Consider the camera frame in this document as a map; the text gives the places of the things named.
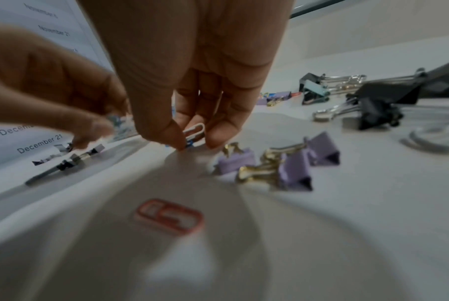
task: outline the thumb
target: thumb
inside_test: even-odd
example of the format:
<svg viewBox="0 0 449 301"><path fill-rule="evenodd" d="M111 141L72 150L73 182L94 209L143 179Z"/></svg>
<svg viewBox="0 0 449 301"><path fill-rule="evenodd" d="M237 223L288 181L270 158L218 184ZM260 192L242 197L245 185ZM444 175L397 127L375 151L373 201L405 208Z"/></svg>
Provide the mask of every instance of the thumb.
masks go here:
<svg viewBox="0 0 449 301"><path fill-rule="evenodd" d="M19 123L73 133L89 141L113 134L105 117L24 94L0 84L0 123Z"/></svg>

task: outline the person's right hand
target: person's right hand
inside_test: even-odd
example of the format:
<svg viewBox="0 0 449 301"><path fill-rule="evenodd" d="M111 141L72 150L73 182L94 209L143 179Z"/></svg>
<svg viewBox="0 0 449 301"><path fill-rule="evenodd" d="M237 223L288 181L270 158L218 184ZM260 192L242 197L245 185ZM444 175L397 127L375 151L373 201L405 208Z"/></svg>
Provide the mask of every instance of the person's right hand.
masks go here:
<svg viewBox="0 0 449 301"><path fill-rule="evenodd" d="M80 0L129 96L138 132L185 147L206 124L206 144L234 137L271 68L293 0ZM176 121L170 98L176 89Z"/></svg>

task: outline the fingernail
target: fingernail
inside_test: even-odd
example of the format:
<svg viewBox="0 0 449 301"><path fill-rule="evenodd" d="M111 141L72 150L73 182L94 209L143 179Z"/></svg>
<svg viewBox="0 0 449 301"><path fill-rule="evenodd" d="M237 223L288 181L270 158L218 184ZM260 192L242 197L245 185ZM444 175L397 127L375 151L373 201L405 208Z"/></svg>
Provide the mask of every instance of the fingernail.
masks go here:
<svg viewBox="0 0 449 301"><path fill-rule="evenodd" d="M92 123L90 133L92 136L109 136L114 133L114 126L108 120L95 120Z"/></svg>

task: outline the white table surface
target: white table surface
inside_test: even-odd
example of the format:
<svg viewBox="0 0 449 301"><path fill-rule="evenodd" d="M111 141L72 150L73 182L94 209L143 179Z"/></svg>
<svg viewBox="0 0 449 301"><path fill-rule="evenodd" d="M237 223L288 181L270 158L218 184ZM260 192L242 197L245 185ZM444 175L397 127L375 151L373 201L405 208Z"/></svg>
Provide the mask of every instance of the white table surface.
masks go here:
<svg viewBox="0 0 449 301"><path fill-rule="evenodd" d="M380 78L448 61L443 37L301 61L264 90L295 91L307 72ZM327 130L342 164L313 168L313 192L236 185L210 174L216 152L141 138L35 188L22 183L61 158L2 167L0 300L449 301L449 155L402 143L420 120L365 132L309 120L339 102L257 107L235 139L259 156ZM202 211L203 230L176 238L134 221L155 197Z"/></svg>

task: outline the person's left hand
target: person's left hand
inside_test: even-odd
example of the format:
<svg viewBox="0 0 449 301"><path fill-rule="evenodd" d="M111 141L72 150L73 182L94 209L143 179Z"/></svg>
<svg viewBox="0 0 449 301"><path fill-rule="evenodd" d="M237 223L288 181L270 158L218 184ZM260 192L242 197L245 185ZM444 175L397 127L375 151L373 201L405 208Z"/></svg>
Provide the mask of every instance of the person's left hand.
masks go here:
<svg viewBox="0 0 449 301"><path fill-rule="evenodd" d="M74 148L113 134L129 111L110 71L24 29L0 25L0 123L71 132Z"/></svg>

